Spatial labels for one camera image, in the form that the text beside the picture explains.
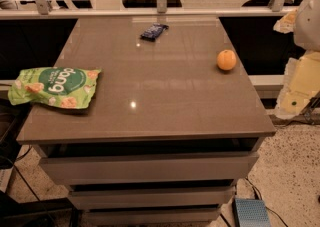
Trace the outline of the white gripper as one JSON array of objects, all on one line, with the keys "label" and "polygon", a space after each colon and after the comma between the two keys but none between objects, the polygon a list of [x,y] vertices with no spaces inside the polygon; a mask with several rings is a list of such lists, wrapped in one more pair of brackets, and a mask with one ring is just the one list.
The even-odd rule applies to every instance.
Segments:
[{"label": "white gripper", "polygon": [[319,92],[320,53],[307,52],[299,59],[290,58],[276,101],[275,116],[280,119],[298,116]]}]

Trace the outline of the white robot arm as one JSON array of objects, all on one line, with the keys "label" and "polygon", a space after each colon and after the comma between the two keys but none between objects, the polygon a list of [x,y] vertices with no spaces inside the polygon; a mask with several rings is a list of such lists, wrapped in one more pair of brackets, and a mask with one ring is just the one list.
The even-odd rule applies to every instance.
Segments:
[{"label": "white robot arm", "polygon": [[303,0],[273,29],[284,34],[292,32],[294,43],[305,50],[299,59],[288,60],[283,88],[276,101],[275,115],[291,119],[320,92],[320,0]]}]

